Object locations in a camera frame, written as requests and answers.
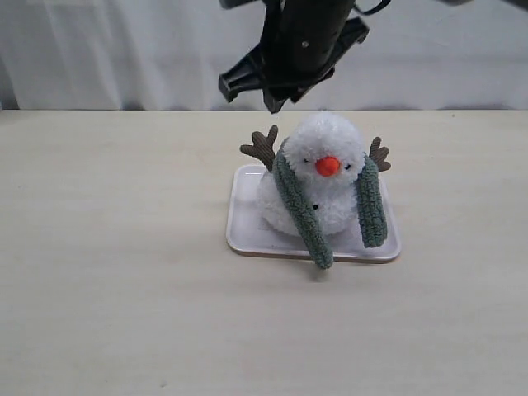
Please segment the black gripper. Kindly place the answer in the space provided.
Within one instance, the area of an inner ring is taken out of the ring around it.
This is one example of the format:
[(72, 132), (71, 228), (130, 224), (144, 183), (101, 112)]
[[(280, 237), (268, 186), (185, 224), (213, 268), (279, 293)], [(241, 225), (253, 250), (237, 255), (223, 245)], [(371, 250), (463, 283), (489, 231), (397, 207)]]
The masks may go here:
[(330, 78), (336, 63), (370, 33), (349, 15), (354, 1), (265, 1), (266, 15), (258, 46), (221, 73), (218, 88), (227, 103), (240, 93), (262, 91), (271, 114), (287, 101), (298, 102)]

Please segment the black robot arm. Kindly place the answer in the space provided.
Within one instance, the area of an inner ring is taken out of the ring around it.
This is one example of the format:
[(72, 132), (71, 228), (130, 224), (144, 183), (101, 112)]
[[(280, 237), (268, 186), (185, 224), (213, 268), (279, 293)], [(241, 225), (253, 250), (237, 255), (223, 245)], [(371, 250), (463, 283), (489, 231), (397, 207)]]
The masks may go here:
[(524, 1), (266, 1), (258, 42), (219, 75), (264, 107), (527, 104)]

